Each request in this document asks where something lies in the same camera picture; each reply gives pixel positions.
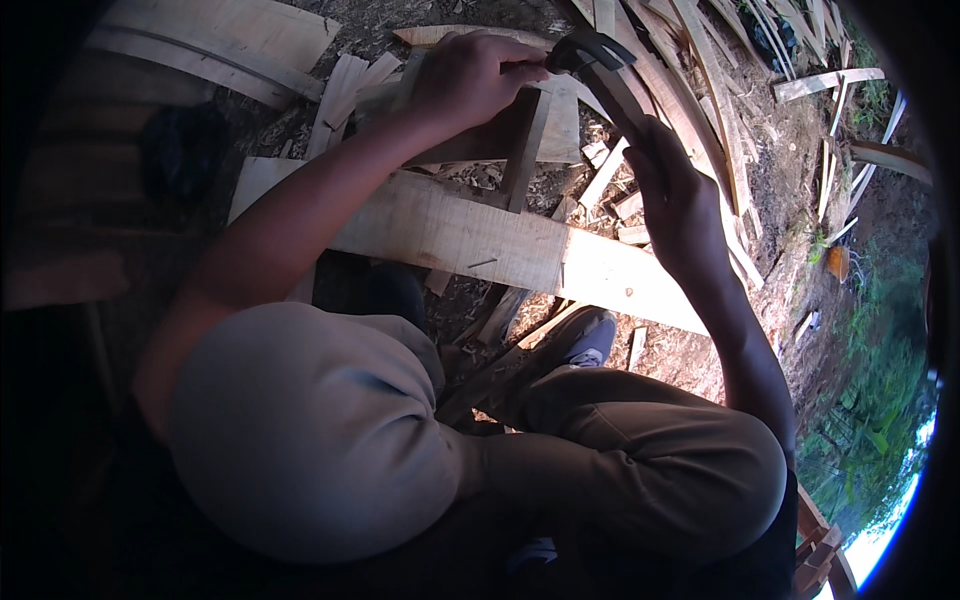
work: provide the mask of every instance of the forearm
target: forearm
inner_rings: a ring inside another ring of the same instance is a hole
[[[237,310],[283,300],[392,171],[455,133],[408,110],[318,156],[227,228],[184,289]]]
[[[710,293],[700,290],[688,296],[720,356],[727,406],[763,421],[777,437],[792,467],[796,443],[793,403],[780,362],[743,285],[731,271],[728,283]]]

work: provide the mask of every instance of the leaf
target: leaf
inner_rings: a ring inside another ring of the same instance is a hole
[[[877,433],[873,429],[866,427],[863,430],[863,435],[865,435],[868,440],[874,443],[874,446],[876,446],[876,451],[880,453],[880,456],[883,456],[887,453],[887,448],[889,448],[890,445],[887,443],[887,439],[883,437],[882,433]]]

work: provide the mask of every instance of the hammer head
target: hammer head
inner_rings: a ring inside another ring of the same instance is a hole
[[[615,71],[635,61],[636,57],[612,37],[598,34],[592,29],[578,29],[554,45],[544,65],[551,73],[562,75],[576,73],[594,62],[600,62],[607,69]]]

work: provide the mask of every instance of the sky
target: sky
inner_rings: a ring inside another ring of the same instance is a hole
[[[920,444],[926,445],[930,441],[935,421],[936,414],[934,413],[933,418],[917,430],[917,441]],[[910,486],[906,489],[906,492],[903,493],[903,498],[900,499],[900,504],[897,505],[893,513],[890,514],[882,525],[873,530],[867,530],[861,533],[853,540],[850,547],[844,550],[858,588],[863,586],[863,583],[867,581],[871,571],[874,570],[874,566],[876,566],[880,557],[883,556],[883,552],[887,549],[890,540],[894,538],[894,535],[899,530],[903,516],[906,515],[910,501],[913,500],[913,494],[917,490],[920,477],[920,475],[913,476],[913,479],[910,481]],[[891,527],[886,527],[887,523],[895,524]],[[827,584],[814,600],[833,600],[830,585]]]

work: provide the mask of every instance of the vegetation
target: vegetation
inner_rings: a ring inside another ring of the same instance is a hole
[[[881,268],[876,254],[868,244],[856,307],[833,327],[850,381],[818,398],[820,417],[798,451],[801,483],[848,535],[883,523],[923,468],[917,430],[936,404],[925,377],[923,269],[897,257]]]

